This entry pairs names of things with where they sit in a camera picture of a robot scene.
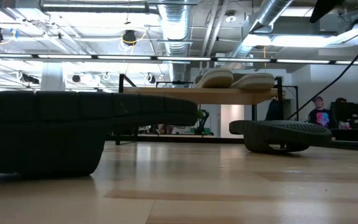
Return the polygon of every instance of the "white sneaker sole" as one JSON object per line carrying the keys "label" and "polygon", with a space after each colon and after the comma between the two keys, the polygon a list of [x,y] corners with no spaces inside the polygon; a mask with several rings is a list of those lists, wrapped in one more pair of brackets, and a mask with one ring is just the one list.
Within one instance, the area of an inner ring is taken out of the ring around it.
{"label": "white sneaker sole", "polygon": [[230,88],[233,73],[227,69],[214,69],[206,72],[194,88]]}
{"label": "white sneaker sole", "polygon": [[231,85],[231,88],[246,90],[270,90],[274,86],[274,75],[269,73],[258,73],[244,75]]}

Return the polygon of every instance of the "wooden floor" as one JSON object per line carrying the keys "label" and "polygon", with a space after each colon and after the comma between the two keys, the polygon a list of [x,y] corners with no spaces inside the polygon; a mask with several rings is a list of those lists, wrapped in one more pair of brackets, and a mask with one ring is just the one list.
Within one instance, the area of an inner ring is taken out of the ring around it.
{"label": "wooden floor", "polygon": [[0,223],[358,224],[358,151],[107,142],[90,177],[0,175]]}

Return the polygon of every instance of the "shelf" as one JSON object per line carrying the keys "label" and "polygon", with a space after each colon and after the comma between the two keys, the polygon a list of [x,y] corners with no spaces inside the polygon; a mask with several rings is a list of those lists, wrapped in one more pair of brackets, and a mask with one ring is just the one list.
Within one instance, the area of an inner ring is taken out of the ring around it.
{"label": "shelf", "polygon": [[143,137],[161,137],[161,138],[215,138],[215,136],[212,135],[199,135],[199,134],[138,134],[139,136]]}
{"label": "shelf", "polygon": [[256,105],[277,95],[277,89],[245,91],[219,88],[124,88],[124,93],[171,96],[197,104]]}

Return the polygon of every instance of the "man in black t-shirt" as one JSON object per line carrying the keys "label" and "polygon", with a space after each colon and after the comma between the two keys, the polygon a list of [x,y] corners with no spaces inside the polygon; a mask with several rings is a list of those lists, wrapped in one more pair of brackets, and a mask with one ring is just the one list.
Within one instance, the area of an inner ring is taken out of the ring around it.
{"label": "man in black t-shirt", "polygon": [[[285,91],[283,91],[283,100],[285,99]],[[266,113],[266,121],[276,121],[281,120],[280,117],[280,104],[278,103],[278,96],[272,99],[270,102],[267,113]]]}
{"label": "man in black t-shirt", "polygon": [[308,121],[325,128],[336,128],[333,113],[330,110],[324,109],[324,100],[322,97],[317,96],[313,99],[313,103],[316,109],[310,112]]}

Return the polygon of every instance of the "graphic t-shirt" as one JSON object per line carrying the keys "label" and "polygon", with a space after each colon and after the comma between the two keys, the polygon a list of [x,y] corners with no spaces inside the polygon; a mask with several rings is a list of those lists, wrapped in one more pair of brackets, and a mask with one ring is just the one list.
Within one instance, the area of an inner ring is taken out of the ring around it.
{"label": "graphic t-shirt", "polygon": [[325,128],[336,128],[336,122],[333,114],[327,109],[314,109],[309,114],[309,122],[321,125]]}

